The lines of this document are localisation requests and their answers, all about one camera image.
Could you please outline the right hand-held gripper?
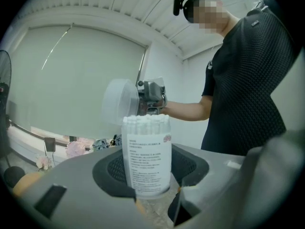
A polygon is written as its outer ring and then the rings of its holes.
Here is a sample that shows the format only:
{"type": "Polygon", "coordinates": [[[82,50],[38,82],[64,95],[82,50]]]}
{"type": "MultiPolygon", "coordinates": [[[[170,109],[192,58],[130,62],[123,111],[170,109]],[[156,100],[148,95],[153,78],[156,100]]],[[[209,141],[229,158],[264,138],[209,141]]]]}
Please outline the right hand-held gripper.
{"type": "Polygon", "coordinates": [[[167,104],[162,77],[137,82],[139,107],[137,115],[159,115],[167,104]]]}

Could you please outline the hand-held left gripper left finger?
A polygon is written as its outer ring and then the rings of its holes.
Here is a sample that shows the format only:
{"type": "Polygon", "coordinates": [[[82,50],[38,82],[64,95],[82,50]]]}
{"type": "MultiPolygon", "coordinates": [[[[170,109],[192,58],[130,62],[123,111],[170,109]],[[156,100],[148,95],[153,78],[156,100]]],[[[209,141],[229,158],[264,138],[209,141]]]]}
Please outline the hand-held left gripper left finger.
{"type": "Polygon", "coordinates": [[[31,185],[23,203],[44,229],[146,229],[123,168],[120,148],[67,159],[31,185]]]}

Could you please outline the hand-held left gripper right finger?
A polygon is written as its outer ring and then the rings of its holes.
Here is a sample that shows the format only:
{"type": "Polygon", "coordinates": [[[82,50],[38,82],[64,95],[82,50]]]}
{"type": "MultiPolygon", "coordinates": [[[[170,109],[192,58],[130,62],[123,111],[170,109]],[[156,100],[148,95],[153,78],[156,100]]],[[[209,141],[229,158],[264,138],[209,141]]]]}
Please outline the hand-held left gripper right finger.
{"type": "Polygon", "coordinates": [[[238,173],[244,156],[172,145],[171,173],[180,187],[168,208],[179,225],[215,203],[238,173]]]}

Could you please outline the translucent round lid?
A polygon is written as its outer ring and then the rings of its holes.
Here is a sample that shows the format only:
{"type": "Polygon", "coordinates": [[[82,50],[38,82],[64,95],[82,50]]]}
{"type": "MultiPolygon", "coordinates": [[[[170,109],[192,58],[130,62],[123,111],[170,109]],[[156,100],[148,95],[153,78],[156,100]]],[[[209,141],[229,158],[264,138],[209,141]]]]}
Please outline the translucent round lid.
{"type": "Polygon", "coordinates": [[[122,125],[124,117],[136,115],[139,95],[129,79],[113,79],[108,84],[102,101],[102,119],[113,125],[122,125]]]}

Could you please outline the small white cup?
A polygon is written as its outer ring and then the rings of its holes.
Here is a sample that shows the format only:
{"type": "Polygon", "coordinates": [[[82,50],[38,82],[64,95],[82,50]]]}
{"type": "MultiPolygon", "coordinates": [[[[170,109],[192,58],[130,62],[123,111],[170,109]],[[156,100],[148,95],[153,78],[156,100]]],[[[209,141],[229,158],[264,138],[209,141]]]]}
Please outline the small white cup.
{"type": "Polygon", "coordinates": [[[129,116],[122,124],[127,185],[136,196],[155,199],[170,188],[172,136],[168,115],[129,116]]]}

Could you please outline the person's right forearm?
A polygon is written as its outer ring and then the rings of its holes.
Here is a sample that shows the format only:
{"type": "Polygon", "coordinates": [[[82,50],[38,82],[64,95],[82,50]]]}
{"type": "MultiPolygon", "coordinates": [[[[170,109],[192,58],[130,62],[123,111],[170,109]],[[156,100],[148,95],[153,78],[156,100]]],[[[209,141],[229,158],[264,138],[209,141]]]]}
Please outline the person's right forearm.
{"type": "Polygon", "coordinates": [[[168,102],[161,110],[162,114],[184,121],[204,121],[210,116],[212,100],[202,98],[198,103],[168,102]]]}

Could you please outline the pink cloth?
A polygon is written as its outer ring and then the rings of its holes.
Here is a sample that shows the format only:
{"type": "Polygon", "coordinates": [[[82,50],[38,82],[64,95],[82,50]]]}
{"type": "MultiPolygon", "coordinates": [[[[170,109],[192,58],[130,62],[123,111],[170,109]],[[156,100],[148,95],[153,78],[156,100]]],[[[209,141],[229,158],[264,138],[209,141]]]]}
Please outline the pink cloth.
{"type": "Polygon", "coordinates": [[[69,142],[66,148],[67,158],[73,158],[84,155],[86,151],[86,147],[87,147],[86,145],[77,141],[69,142]]]}

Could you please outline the vase of pink flowers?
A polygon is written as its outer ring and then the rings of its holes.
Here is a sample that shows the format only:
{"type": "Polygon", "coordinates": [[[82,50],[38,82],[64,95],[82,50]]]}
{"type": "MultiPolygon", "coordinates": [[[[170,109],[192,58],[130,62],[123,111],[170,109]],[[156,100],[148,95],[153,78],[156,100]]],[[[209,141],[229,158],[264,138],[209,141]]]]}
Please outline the vase of pink flowers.
{"type": "Polygon", "coordinates": [[[48,171],[53,168],[53,161],[48,156],[37,156],[36,166],[39,171],[48,171]]]}

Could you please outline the blue denim garment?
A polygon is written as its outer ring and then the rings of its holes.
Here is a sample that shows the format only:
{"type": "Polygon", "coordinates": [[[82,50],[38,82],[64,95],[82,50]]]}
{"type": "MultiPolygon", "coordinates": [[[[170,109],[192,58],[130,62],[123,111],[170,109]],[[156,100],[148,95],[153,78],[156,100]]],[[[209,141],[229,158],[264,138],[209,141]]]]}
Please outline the blue denim garment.
{"type": "Polygon", "coordinates": [[[97,139],[95,142],[92,144],[92,148],[94,151],[100,151],[103,149],[107,149],[110,147],[110,144],[106,139],[97,139]]]}

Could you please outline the oval wooden coffee table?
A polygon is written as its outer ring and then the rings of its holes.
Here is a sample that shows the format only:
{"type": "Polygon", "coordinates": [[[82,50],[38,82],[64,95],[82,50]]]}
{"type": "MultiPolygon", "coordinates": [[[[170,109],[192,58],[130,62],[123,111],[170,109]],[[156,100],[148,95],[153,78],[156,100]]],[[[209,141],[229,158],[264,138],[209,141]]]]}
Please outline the oval wooden coffee table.
{"type": "Polygon", "coordinates": [[[27,173],[14,186],[12,190],[13,195],[19,197],[28,187],[39,180],[43,175],[43,172],[27,173]]]}

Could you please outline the small black device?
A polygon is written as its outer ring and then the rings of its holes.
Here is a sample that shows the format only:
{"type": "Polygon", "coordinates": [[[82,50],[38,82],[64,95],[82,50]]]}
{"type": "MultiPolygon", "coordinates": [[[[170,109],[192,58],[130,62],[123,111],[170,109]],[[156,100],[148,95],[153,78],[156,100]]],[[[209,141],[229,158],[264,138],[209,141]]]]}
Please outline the small black device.
{"type": "Polygon", "coordinates": [[[47,152],[55,152],[56,151],[56,140],[52,137],[44,138],[45,148],[47,152]]]}

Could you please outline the blue patterned cloth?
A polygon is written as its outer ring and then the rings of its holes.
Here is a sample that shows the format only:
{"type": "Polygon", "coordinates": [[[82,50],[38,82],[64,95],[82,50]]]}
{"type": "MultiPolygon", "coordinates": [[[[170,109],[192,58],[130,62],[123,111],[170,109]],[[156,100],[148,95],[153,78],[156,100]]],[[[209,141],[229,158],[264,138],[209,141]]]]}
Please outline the blue patterned cloth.
{"type": "Polygon", "coordinates": [[[121,146],[122,145],[122,135],[114,135],[113,139],[110,141],[110,146],[121,146]]]}

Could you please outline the grey roller blind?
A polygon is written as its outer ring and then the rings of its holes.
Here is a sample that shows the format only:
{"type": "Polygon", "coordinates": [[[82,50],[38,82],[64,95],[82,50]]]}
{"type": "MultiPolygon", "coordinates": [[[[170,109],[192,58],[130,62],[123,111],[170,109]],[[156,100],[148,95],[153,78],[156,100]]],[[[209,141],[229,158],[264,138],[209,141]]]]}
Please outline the grey roller blind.
{"type": "Polygon", "coordinates": [[[30,29],[11,55],[7,110],[13,123],[59,135],[111,138],[102,120],[113,79],[137,80],[145,49],[110,33],[82,27],[30,29]]]}

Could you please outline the person's black shirt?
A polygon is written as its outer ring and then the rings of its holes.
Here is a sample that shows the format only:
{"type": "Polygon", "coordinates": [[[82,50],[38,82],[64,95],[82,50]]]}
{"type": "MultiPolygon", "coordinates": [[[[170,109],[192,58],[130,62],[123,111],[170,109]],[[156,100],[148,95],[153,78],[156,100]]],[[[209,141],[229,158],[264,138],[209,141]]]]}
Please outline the person's black shirt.
{"type": "Polygon", "coordinates": [[[213,100],[201,148],[244,156],[284,133],[271,93],[299,52],[269,10],[254,9],[240,19],[206,67],[203,95],[213,100]]]}

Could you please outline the black round lamp base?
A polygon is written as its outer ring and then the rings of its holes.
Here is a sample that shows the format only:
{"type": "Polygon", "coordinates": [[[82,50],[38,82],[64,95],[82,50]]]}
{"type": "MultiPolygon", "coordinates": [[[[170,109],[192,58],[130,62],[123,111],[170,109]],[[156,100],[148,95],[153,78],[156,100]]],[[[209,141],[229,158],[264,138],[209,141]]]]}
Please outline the black round lamp base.
{"type": "Polygon", "coordinates": [[[7,130],[10,126],[6,114],[7,101],[11,83],[11,60],[7,51],[0,50],[0,157],[5,157],[8,168],[4,171],[3,180],[10,188],[14,188],[20,179],[25,176],[21,167],[11,166],[8,160],[10,149],[7,130]]]}

